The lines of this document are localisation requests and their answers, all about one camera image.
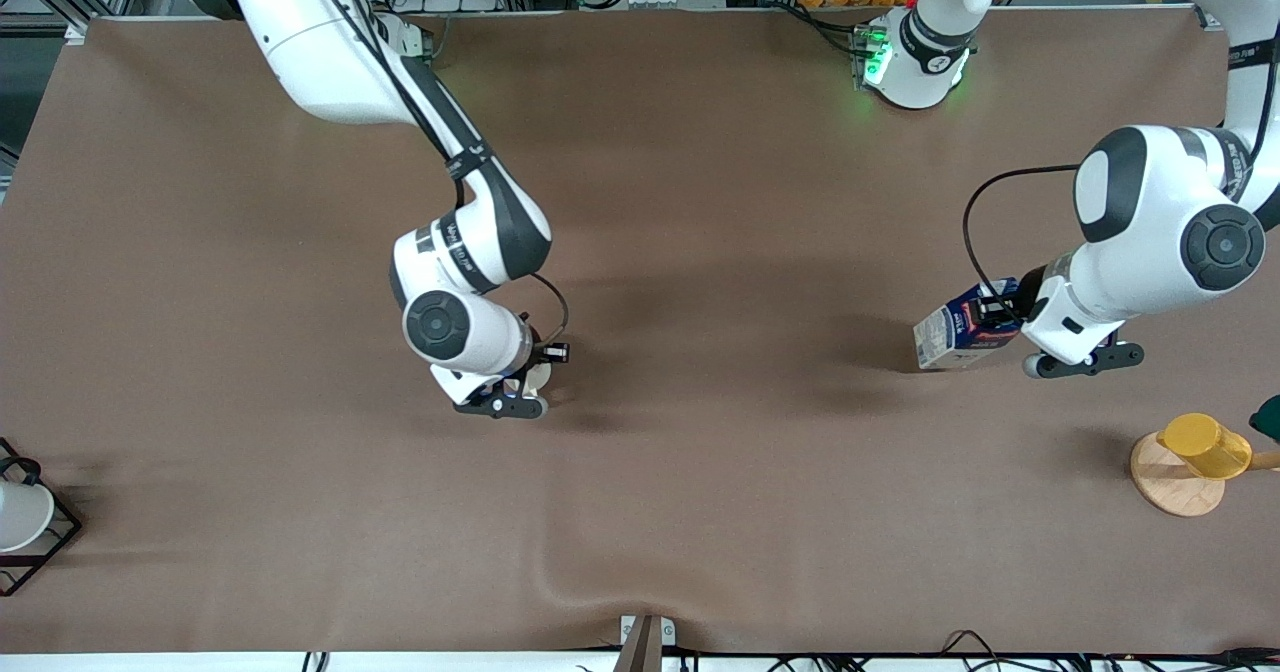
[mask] black metal frame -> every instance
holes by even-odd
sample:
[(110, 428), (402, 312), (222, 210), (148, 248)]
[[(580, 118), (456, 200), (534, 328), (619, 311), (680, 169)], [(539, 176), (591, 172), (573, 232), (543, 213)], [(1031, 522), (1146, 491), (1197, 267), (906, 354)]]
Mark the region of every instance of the black metal frame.
[[(0, 438), (0, 449), (4, 449), (4, 457), (18, 457), (18, 451), (9, 445), (9, 440)], [(54, 535), (58, 541), (54, 547), (44, 554), (12, 554), (0, 552), (0, 598), (13, 596), (19, 588), (27, 584), (36, 572), (40, 571), (55, 554), (60, 552), (64, 547), (70, 544), (72, 539), (76, 538), (81, 531), (81, 521), (77, 518), (70, 509), (63, 504), (63, 500), (58, 499), (58, 494), (54, 494), (54, 521), (70, 522), (70, 529), (63, 534), (58, 534), (52, 530), (54, 524), (50, 522), (49, 527), (45, 529), (42, 535)], [(9, 570), (26, 568), (20, 576), (14, 576)]]

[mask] round wooden stand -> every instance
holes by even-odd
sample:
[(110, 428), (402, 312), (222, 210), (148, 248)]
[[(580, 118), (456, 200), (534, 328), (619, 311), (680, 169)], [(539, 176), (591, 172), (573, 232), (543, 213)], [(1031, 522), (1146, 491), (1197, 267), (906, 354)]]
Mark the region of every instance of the round wooden stand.
[(1147, 502), (1178, 517), (1212, 512), (1226, 490), (1226, 483), (1197, 477), (1178, 454), (1161, 447), (1156, 431), (1133, 445), (1129, 477)]

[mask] yellow cup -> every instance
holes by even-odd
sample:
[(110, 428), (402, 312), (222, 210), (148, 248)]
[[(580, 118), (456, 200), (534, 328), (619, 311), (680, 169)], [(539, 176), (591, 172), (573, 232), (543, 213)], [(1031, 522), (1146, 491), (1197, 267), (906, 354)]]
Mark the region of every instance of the yellow cup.
[(1207, 413), (1184, 413), (1171, 421), (1156, 440), (1178, 454), (1194, 475), (1206, 480), (1230, 480), (1243, 475), (1253, 460), (1248, 440), (1219, 425)]

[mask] green led light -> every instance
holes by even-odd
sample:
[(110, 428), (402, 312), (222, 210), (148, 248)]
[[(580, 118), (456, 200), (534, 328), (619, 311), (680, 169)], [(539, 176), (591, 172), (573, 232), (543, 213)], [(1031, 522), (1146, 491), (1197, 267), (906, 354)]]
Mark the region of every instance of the green led light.
[(867, 70), (865, 74), (863, 76), (863, 79), (867, 81), (868, 84), (881, 83), (881, 81), (884, 78), (884, 70), (888, 69), (888, 61), (892, 54), (893, 54), (892, 44), (886, 42), (883, 44), (883, 46), (879, 47), (879, 51), (877, 51), (874, 56), (872, 56), (870, 60), (867, 61)]

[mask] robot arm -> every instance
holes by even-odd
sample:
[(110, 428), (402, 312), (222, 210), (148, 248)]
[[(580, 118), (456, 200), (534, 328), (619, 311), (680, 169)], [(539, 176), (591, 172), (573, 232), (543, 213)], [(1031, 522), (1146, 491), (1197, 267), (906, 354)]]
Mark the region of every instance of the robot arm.
[(458, 411), (545, 413), (536, 388), (549, 364), (567, 358), (567, 348), (541, 344), (524, 317), (483, 296), (539, 270), (550, 227), (428, 63), (401, 56), (399, 45), (389, 44), (420, 29), (396, 15), (371, 15), (365, 0), (215, 1), (210, 5), (219, 10), (242, 13), (282, 87), (303, 110), (342, 124), (420, 125), (449, 177), (471, 188), (470, 204), (394, 244), (390, 283), (402, 332)]
[(1034, 376), (1055, 360), (1088, 365), (1133, 317), (1239, 288), (1262, 262), (1266, 230), (1280, 224), (1280, 131), (1266, 134), (1280, 125), (1267, 92), (1280, 0), (1193, 1), (1233, 44), (1225, 124), (1129, 125), (1084, 157), (1075, 212), (1085, 243), (1024, 276), (1024, 289), (1037, 292), (1015, 303), (1023, 334), (1052, 357), (1030, 358)]
[(879, 61), (863, 74), (865, 87), (910, 110), (942, 102), (960, 83), (974, 33), (992, 0), (916, 0), (911, 10), (895, 8), (870, 22), (886, 44)]

